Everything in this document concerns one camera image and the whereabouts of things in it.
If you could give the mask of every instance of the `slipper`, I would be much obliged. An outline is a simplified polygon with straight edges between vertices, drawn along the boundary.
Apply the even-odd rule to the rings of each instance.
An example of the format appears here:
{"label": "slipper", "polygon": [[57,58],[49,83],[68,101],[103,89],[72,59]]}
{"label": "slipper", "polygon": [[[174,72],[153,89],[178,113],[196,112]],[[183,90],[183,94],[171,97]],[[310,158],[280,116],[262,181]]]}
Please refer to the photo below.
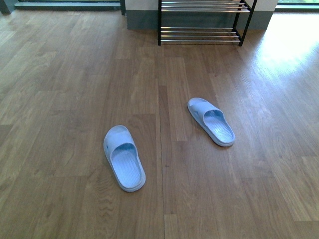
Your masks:
{"label": "slipper", "polygon": [[139,190],[145,184],[145,172],[129,130],[114,126],[104,138],[104,152],[120,187],[126,192]]}
{"label": "slipper", "polygon": [[187,107],[215,143],[223,147],[233,145],[235,134],[220,109],[202,98],[190,99]]}

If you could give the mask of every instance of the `laminate flooring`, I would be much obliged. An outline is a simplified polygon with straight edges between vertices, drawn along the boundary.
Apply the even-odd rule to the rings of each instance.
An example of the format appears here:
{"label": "laminate flooring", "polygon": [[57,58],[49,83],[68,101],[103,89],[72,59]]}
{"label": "laminate flooring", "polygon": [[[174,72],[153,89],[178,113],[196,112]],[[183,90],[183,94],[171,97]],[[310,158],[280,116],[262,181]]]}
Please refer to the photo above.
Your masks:
{"label": "laminate flooring", "polygon": [[[317,239],[318,14],[275,13],[243,47],[157,46],[116,12],[0,16],[1,239]],[[187,110],[225,113],[216,145]],[[126,193],[103,152],[131,132]]]}

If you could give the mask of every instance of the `wall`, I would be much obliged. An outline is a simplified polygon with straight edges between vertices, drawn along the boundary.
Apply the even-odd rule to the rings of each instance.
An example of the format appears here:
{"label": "wall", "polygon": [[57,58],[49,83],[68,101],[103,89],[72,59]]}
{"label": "wall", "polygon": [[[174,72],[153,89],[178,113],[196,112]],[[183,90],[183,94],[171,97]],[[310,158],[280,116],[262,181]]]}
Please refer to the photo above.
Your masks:
{"label": "wall", "polygon": [[[252,5],[253,1],[247,0],[247,3]],[[267,29],[277,3],[278,0],[258,0],[250,29]],[[126,0],[126,14],[128,29],[157,29],[158,0]],[[180,27],[192,27],[187,23],[195,22],[196,26],[219,27],[220,23],[228,25],[232,20],[233,14],[171,14],[166,12],[163,15],[163,24],[167,26],[178,24]],[[245,17],[241,17],[238,24],[239,29],[243,28],[245,20]]]}
{"label": "wall", "polygon": [[14,11],[17,0],[0,0],[0,11],[2,14],[10,14]]}

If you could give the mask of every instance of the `metal shoe rack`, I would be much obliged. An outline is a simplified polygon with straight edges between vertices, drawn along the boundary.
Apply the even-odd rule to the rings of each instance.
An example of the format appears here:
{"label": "metal shoe rack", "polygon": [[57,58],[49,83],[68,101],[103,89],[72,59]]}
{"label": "metal shoe rack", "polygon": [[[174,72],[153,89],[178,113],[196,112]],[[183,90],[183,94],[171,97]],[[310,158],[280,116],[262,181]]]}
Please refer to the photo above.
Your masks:
{"label": "metal shoe rack", "polygon": [[[243,45],[257,0],[249,6],[245,0],[159,0],[158,42],[161,44],[229,44]],[[236,14],[232,27],[162,26],[165,12],[225,12]],[[241,13],[248,13],[242,35],[237,30]]]}

